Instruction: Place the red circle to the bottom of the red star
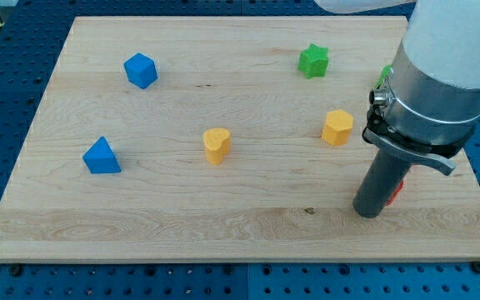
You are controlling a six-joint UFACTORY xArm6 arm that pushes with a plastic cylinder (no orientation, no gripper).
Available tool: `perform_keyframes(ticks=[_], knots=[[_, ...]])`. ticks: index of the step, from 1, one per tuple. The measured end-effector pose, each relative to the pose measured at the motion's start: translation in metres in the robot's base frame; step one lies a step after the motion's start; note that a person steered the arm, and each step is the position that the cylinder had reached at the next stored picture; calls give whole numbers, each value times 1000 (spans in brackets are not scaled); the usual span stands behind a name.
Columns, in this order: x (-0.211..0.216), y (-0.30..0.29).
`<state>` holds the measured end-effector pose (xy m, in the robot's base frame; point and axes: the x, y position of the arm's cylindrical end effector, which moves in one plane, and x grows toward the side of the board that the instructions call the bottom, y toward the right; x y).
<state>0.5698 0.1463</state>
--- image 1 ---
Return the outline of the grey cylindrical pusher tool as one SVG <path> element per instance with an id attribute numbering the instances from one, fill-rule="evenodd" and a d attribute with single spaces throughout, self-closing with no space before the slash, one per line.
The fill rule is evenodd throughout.
<path id="1" fill-rule="evenodd" d="M 412 164 L 383 150 L 377 152 L 352 206 L 365 218 L 375 218 L 385 208 Z"/>

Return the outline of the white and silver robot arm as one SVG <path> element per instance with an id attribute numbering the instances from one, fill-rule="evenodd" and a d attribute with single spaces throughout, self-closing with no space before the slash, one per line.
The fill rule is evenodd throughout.
<path id="1" fill-rule="evenodd" d="M 414 164 L 444 175 L 480 117 L 480 1 L 417 0 L 382 82 L 369 94 L 363 139 L 379 151 L 352 205 L 383 210 Z"/>

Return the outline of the green block behind arm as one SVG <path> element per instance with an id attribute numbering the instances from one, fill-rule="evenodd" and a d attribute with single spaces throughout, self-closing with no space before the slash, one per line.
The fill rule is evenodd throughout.
<path id="1" fill-rule="evenodd" d="M 388 84 L 387 84 L 387 77 L 391 74 L 392 72 L 392 65 L 389 64 L 389 65 L 386 65 L 381 73 L 380 73 L 380 76 L 377 80 L 377 83 L 374 85 L 374 88 L 375 89 L 379 89 L 379 88 L 385 88 Z"/>

